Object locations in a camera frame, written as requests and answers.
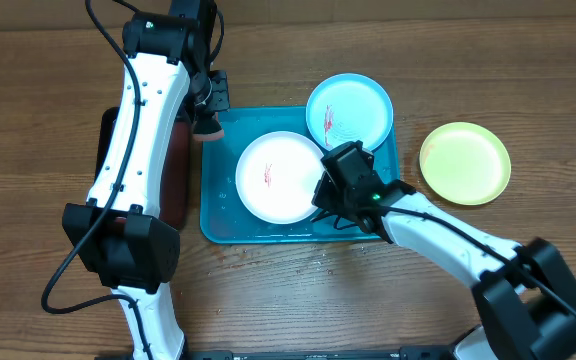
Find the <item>green and red sponge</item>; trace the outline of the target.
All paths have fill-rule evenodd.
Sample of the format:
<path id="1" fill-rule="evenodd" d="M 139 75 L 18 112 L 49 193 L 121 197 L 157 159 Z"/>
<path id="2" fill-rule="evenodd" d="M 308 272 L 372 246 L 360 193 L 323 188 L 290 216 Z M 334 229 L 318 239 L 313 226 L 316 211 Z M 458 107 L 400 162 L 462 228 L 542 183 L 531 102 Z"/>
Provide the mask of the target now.
<path id="1" fill-rule="evenodd" d="M 212 142 L 223 138 L 224 130 L 217 115 L 196 120 L 192 127 L 192 137 L 199 142 Z"/>

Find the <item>white plate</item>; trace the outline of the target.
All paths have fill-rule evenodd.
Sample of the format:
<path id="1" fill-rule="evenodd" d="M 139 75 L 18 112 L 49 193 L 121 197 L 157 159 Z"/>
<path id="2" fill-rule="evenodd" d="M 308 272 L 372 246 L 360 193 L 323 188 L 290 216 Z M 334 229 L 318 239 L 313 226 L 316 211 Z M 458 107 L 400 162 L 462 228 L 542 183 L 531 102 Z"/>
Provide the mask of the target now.
<path id="1" fill-rule="evenodd" d="M 315 188 L 323 174 L 323 153 L 298 133 L 265 134 L 243 151 L 235 183 L 244 206 L 271 224 L 292 224 L 316 211 Z"/>

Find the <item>yellow-green plate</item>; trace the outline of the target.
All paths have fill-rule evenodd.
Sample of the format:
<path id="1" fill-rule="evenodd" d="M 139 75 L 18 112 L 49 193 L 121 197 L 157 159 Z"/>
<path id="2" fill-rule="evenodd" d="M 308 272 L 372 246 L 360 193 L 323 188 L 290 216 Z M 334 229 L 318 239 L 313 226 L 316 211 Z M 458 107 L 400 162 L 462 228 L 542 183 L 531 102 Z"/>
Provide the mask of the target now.
<path id="1" fill-rule="evenodd" d="M 438 196 L 464 206 L 495 200 L 508 186 L 512 172 L 503 142 L 485 127 L 468 122 L 434 129 L 421 145 L 419 167 Z"/>

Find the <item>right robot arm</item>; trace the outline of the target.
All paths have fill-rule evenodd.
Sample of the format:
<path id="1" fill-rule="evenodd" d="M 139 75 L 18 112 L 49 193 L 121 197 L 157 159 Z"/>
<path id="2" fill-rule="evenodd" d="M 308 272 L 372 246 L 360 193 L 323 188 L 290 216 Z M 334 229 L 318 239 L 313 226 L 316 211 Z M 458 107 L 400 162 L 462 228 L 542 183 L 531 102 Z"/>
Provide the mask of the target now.
<path id="1" fill-rule="evenodd" d="M 468 287 L 481 323 L 451 359 L 568 359 L 576 353 L 576 278 L 558 249 L 495 237 L 432 204 L 413 186 L 384 183 L 359 141 L 321 159 L 318 220 L 346 219 L 364 233 L 415 251 Z"/>

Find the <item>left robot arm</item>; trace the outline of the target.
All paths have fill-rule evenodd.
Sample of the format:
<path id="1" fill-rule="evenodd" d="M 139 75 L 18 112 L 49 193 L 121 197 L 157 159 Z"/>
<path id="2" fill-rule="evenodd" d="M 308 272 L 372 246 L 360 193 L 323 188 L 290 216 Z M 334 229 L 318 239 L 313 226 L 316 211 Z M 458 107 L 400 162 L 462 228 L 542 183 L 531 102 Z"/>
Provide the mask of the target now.
<path id="1" fill-rule="evenodd" d="M 161 216 L 172 138 L 214 141 L 230 107 L 227 76 L 212 69 L 224 20 L 212 1 L 175 1 L 165 14 L 135 10 L 113 48 L 124 65 L 120 104 L 102 121 L 95 179 L 62 226 L 71 257 L 97 274 L 124 311 L 135 359 L 180 359 L 186 339 L 170 282 L 178 226 Z"/>

